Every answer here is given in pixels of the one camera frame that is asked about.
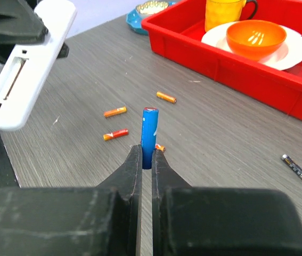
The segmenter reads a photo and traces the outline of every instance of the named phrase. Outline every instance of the mug handle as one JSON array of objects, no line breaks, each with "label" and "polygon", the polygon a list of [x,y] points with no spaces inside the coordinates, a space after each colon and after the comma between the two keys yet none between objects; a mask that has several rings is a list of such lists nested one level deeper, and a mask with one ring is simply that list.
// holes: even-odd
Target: mug handle
[{"label": "mug handle", "polygon": [[257,3],[257,0],[247,0],[246,4],[247,4],[247,3],[251,3],[251,2],[253,2],[253,3],[254,3],[254,5],[255,5],[255,9],[254,9],[254,11],[252,12],[252,14],[250,15],[250,17],[249,17],[249,18],[247,18],[247,20],[252,19],[252,18],[255,16],[255,14],[256,14],[256,12],[257,12],[257,9],[258,9],[258,3]]}]

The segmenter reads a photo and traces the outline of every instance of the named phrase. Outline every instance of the gray wood tabletop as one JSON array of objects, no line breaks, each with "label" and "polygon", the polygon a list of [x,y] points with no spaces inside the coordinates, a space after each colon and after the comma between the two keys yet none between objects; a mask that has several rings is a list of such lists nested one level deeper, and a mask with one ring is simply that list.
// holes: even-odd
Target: gray wood tabletop
[{"label": "gray wood tabletop", "polygon": [[[155,55],[125,17],[67,43],[70,55],[54,65],[27,125],[2,133],[23,187],[97,185],[140,142],[142,109],[158,107],[158,143],[187,182],[279,189],[302,218],[302,181],[280,160],[288,154],[302,167],[301,121]],[[122,106],[127,113],[103,117]],[[103,141],[124,128],[128,136]],[[145,170],[142,255],[151,255],[150,177]]]}]

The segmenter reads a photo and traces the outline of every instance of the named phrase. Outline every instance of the yellow mug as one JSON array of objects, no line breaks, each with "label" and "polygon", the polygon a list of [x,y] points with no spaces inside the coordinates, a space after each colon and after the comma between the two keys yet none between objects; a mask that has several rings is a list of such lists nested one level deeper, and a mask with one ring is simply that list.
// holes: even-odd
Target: yellow mug
[{"label": "yellow mug", "polygon": [[250,2],[254,3],[255,9],[248,20],[257,12],[257,0],[206,0],[205,32],[221,24],[239,21],[243,7]]}]

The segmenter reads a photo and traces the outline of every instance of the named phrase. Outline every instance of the red plastic bin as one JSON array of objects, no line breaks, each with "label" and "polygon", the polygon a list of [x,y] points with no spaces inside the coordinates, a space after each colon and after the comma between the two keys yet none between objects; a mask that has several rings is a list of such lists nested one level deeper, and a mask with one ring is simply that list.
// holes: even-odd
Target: red plastic bin
[{"label": "red plastic bin", "polygon": [[[201,43],[206,0],[183,0],[142,21],[152,51],[302,120],[302,62],[279,71]],[[302,34],[302,1],[258,0],[254,19]],[[247,4],[241,20],[254,6]]]}]

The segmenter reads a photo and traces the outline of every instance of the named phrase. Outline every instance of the orange battery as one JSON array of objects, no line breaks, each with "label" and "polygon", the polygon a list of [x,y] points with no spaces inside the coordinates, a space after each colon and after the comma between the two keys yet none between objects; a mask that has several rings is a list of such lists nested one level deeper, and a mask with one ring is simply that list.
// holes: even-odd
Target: orange battery
[{"label": "orange battery", "polygon": [[171,97],[170,95],[167,95],[167,94],[164,94],[162,92],[157,92],[157,97],[158,98],[161,98],[163,100],[166,100],[168,102],[171,102],[171,103],[176,103],[177,102],[177,99],[174,98],[174,97]]},{"label": "orange battery", "polygon": [[128,135],[128,130],[127,129],[122,129],[122,130],[119,130],[119,131],[104,134],[103,135],[103,140],[111,140],[111,139],[115,139],[115,138],[125,136],[125,135]]},{"label": "orange battery", "polygon": [[156,143],[156,149],[161,150],[163,153],[165,152],[166,148],[164,146],[159,145],[158,143]]},{"label": "orange battery", "polygon": [[127,112],[127,108],[122,107],[122,108],[117,108],[117,109],[113,109],[113,110],[110,110],[110,111],[106,111],[106,112],[103,113],[103,115],[107,118],[107,117],[119,115],[119,114],[122,114],[122,113],[125,113],[125,112]]}]

